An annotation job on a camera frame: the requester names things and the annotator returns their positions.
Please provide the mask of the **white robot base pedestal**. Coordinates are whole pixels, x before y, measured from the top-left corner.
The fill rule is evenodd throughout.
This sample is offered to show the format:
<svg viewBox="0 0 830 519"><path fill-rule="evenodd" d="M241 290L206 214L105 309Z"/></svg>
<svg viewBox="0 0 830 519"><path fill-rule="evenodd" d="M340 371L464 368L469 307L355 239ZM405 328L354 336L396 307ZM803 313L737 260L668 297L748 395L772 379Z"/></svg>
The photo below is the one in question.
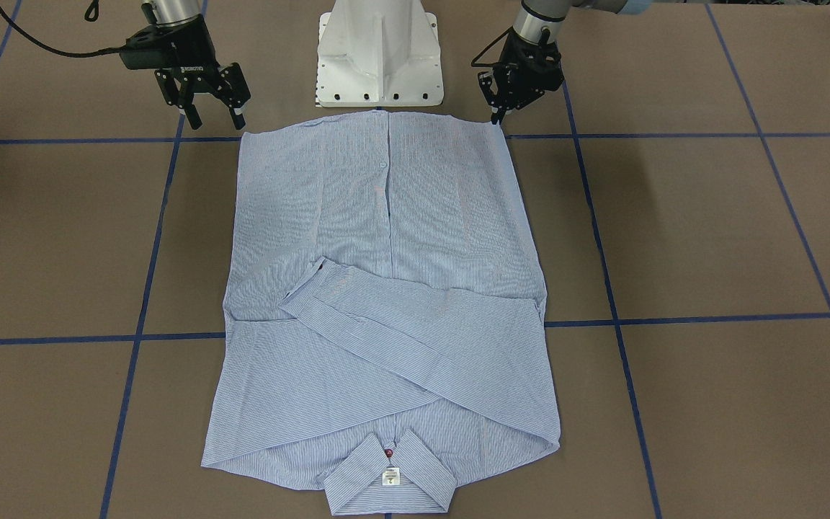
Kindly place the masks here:
<svg viewBox="0 0 830 519"><path fill-rule="evenodd" d="M441 105L441 57L437 17L421 1L337 1L318 20L314 103Z"/></svg>

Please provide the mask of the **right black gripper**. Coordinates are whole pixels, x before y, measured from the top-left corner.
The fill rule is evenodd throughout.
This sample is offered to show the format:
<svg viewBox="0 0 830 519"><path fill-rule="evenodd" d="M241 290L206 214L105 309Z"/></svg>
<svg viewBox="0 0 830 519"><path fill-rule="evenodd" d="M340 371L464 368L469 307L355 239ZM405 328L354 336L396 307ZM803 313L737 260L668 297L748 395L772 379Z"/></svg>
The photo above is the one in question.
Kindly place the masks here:
<svg viewBox="0 0 830 519"><path fill-rule="evenodd" d="M191 129L203 125L193 99L198 94L209 94L228 107L236 130L245 127L244 105L251 99L251 91L244 78L240 63L227 66L178 66L160 68L154 76L168 105L182 109Z"/></svg>

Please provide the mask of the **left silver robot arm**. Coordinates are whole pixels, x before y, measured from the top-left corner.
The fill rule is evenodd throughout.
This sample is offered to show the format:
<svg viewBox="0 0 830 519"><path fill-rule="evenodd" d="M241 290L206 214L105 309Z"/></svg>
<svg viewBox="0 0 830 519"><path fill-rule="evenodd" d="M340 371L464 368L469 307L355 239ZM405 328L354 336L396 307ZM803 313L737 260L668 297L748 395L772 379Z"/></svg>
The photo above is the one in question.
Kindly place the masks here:
<svg viewBox="0 0 830 519"><path fill-rule="evenodd" d="M562 88L566 77L557 37L572 9L641 14L651 1L523 1L517 16L471 60L491 124Z"/></svg>

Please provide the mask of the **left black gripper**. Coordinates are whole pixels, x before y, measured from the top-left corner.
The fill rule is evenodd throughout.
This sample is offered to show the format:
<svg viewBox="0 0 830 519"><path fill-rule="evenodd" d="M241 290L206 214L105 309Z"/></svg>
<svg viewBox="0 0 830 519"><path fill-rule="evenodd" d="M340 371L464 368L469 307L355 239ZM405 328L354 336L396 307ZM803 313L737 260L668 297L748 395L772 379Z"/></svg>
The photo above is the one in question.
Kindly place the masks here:
<svg viewBox="0 0 830 519"><path fill-rule="evenodd" d="M564 82L562 53L556 43L507 43L497 62L479 63L478 85L493 110L491 124L501 125L508 112L521 110Z"/></svg>

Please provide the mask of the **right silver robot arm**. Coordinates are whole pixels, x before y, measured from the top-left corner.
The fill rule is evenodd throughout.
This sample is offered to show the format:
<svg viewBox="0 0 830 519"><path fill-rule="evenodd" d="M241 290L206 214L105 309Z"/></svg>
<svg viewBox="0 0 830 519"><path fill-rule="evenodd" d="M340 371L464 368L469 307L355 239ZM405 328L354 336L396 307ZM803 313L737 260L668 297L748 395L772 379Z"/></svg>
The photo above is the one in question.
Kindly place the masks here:
<svg viewBox="0 0 830 519"><path fill-rule="evenodd" d="M208 94L228 108L236 130L244 129L244 106L251 91L240 63L218 62L201 2L145 1L142 7L159 50L159 63L151 68L157 70L168 105L177 107L197 130L203 122L195 96Z"/></svg>

